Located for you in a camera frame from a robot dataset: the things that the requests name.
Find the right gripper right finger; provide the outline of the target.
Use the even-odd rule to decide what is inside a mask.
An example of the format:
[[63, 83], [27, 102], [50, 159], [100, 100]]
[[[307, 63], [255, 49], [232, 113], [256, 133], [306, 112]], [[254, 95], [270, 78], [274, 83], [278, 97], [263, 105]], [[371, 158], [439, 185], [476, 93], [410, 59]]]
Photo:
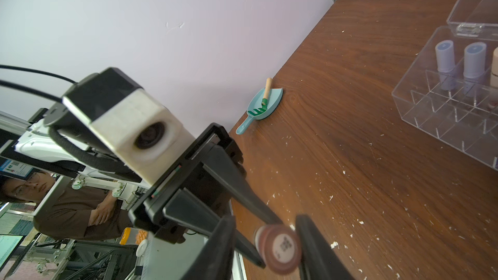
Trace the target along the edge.
[[308, 215], [296, 217], [296, 232], [302, 245], [301, 279], [354, 279]]

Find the peach lip gloss tube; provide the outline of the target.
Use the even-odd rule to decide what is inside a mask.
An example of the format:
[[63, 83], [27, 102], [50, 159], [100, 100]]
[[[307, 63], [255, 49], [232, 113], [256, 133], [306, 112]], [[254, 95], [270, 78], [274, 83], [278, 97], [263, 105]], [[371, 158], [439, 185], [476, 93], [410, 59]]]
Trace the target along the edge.
[[288, 275], [298, 268], [302, 259], [302, 245], [296, 232], [283, 224], [260, 227], [254, 242], [258, 254], [275, 274]]

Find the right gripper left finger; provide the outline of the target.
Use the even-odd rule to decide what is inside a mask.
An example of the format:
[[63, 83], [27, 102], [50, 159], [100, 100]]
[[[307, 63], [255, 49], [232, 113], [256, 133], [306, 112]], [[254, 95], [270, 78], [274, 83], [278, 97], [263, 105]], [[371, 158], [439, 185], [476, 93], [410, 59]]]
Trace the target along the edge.
[[235, 234], [235, 217], [224, 216], [182, 279], [231, 279]]

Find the lilac lip tube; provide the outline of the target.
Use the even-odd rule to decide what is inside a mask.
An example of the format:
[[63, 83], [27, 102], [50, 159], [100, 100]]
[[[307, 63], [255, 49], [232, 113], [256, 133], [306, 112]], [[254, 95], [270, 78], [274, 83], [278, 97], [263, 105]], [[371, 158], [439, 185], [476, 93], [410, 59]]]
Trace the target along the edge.
[[464, 94], [473, 96], [485, 76], [487, 46], [483, 42], [469, 44], [464, 49]]
[[454, 72], [456, 68], [454, 42], [444, 40], [434, 48], [437, 59], [437, 71], [440, 77], [440, 86], [444, 91], [455, 88]]

